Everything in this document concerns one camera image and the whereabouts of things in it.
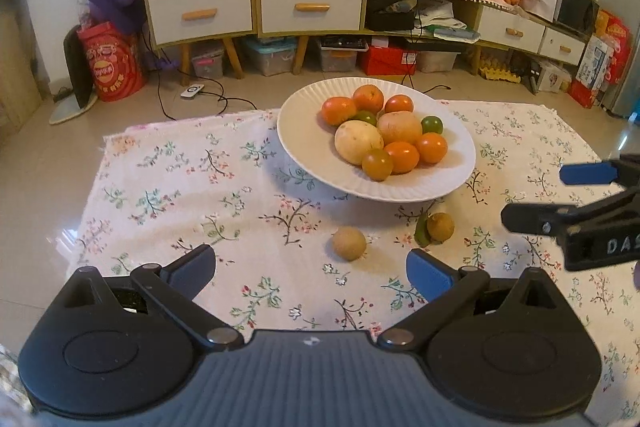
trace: green tomato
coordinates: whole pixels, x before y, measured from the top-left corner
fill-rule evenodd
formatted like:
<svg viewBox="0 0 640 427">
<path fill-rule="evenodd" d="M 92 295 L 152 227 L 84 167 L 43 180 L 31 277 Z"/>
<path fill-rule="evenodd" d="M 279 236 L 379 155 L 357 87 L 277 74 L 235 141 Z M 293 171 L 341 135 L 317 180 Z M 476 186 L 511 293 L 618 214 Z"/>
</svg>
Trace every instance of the green tomato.
<svg viewBox="0 0 640 427">
<path fill-rule="evenodd" d="M 367 122 L 372 124 L 375 127 L 378 124 L 378 120 L 376 119 L 376 115 L 371 111 L 358 111 L 356 115 L 350 120 L 360 120 L 363 122 Z"/>
<path fill-rule="evenodd" d="M 437 134 L 442 134 L 444 130 L 444 126 L 442 125 L 442 120 L 437 116 L 425 116 L 422 118 L 422 133 L 426 134 L 428 132 L 435 132 Z"/>
</svg>

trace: white drawer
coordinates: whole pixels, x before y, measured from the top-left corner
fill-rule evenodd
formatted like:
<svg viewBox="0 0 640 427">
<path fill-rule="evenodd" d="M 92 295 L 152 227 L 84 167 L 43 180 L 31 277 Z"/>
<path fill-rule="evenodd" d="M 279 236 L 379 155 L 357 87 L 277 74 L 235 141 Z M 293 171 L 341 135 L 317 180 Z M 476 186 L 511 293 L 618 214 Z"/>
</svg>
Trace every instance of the white drawer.
<svg viewBox="0 0 640 427">
<path fill-rule="evenodd" d="M 362 0 L 261 0 L 262 32 L 357 31 Z"/>
<path fill-rule="evenodd" d="M 537 53 L 545 27 L 523 17 L 483 6 L 478 32 L 483 41 Z"/>
<path fill-rule="evenodd" d="M 542 38 L 542 44 L 540 44 L 539 54 L 577 66 L 582 57 L 584 46 L 584 42 L 580 42 L 578 39 L 547 28 L 545 36 Z"/>
<path fill-rule="evenodd" d="M 250 32 L 254 27 L 251 0 L 149 0 L 149 12 L 156 44 Z"/>
</svg>

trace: floral tablecloth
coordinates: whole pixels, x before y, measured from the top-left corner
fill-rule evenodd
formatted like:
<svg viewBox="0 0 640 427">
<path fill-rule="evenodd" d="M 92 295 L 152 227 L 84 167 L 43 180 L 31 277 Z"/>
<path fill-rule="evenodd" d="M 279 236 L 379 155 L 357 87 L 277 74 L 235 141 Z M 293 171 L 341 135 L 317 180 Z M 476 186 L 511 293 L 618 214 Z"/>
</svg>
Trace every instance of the floral tablecloth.
<svg viewBox="0 0 640 427">
<path fill-rule="evenodd" d="M 509 234 L 500 223 L 510 201 L 584 204 L 616 190 L 559 181 L 563 163 L 597 156 L 545 107 L 442 103 L 468 127 L 478 161 L 465 185 L 423 204 L 361 200 L 316 181 L 284 152 L 276 110 L 153 124 L 108 137 L 70 272 L 92 264 L 104 275 L 123 275 L 209 243 L 218 256 L 216 275 L 195 300 L 246 338 L 254 328 L 376 336 L 424 304 L 406 279 L 404 261 L 416 246 L 420 213 L 446 211 L 456 232 L 431 253 L 496 277 L 517 277 L 527 266 L 545 269 L 603 357 L 589 416 L 635 425 L 640 294 L 633 267 L 568 273 L 553 240 Z M 366 234 L 364 258 L 347 263 L 330 252 L 338 225 Z"/>
</svg>

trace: red tomato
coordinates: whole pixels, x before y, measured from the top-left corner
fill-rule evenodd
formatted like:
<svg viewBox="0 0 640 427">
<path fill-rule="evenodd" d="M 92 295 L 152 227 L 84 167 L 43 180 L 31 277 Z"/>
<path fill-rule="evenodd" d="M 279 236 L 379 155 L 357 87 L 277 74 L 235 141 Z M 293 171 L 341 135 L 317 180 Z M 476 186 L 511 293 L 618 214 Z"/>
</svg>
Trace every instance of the red tomato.
<svg viewBox="0 0 640 427">
<path fill-rule="evenodd" d="M 393 142 L 385 147 L 394 163 L 392 174 L 407 174 L 416 168 L 420 161 L 418 150 L 407 142 Z"/>
<path fill-rule="evenodd" d="M 336 127 L 356 116 L 357 112 L 353 100 L 346 96 L 334 96 L 326 99 L 321 109 L 324 121 Z"/>
<path fill-rule="evenodd" d="M 378 114 L 385 105 L 385 95 L 373 84 L 360 86 L 351 97 L 359 111 L 371 111 Z"/>
<path fill-rule="evenodd" d="M 420 159 L 427 164 L 439 163 L 449 150 L 447 141 L 442 134 L 428 132 L 420 136 L 415 146 L 420 153 Z"/>
<path fill-rule="evenodd" d="M 414 102 L 405 94 L 396 94 L 386 101 L 385 112 L 414 111 Z"/>
</svg>

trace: gray ribbed surface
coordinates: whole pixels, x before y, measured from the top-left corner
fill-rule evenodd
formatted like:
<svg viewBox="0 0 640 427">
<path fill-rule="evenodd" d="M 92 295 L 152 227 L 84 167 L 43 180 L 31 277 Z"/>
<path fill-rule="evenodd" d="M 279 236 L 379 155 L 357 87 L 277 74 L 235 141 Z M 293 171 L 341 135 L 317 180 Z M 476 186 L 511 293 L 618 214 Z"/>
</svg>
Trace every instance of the gray ribbed surface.
<svg viewBox="0 0 640 427">
<path fill-rule="evenodd" d="M 305 344 L 312 338 L 320 342 Z M 413 357 L 382 351 L 356 331 L 258 331 L 238 351 L 209 355 L 186 388 L 150 411 L 100 422 L 44 416 L 58 427 L 508 425 L 449 403 Z M 545 425 L 591 424 L 572 417 Z"/>
</svg>

